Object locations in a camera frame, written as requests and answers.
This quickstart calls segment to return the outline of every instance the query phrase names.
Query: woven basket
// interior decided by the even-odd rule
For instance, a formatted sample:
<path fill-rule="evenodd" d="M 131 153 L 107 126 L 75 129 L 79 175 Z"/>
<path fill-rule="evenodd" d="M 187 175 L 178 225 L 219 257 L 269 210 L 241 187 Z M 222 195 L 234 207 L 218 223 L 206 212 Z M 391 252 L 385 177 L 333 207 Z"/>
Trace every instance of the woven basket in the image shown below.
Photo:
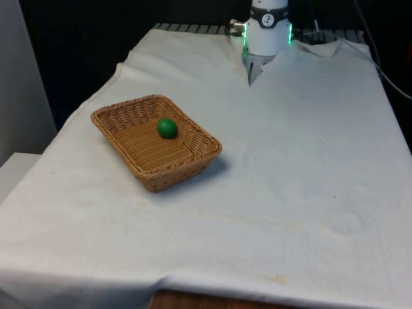
<path fill-rule="evenodd" d="M 175 121 L 176 138 L 159 135 L 156 126 L 162 118 Z M 219 141 L 161 95 L 100 108 L 91 121 L 151 192 L 200 174 L 221 152 Z"/>

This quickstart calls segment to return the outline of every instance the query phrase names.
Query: table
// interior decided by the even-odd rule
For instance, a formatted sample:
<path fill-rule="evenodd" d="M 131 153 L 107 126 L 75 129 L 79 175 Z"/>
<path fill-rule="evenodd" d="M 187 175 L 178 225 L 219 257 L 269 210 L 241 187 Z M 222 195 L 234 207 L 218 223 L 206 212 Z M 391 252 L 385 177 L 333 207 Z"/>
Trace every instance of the table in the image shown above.
<path fill-rule="evenodd" d="M 248 87 L 241 43 L 152 30 L 131 51 L 0 206 L 1 301 L 134 308 L 171 289 L 412 306 L 412 161 L 376 69 L 343 44 L 330 58 L 294 44 Z M 223 144 L 159 194 L 89 119 L 152 93 Z"/>

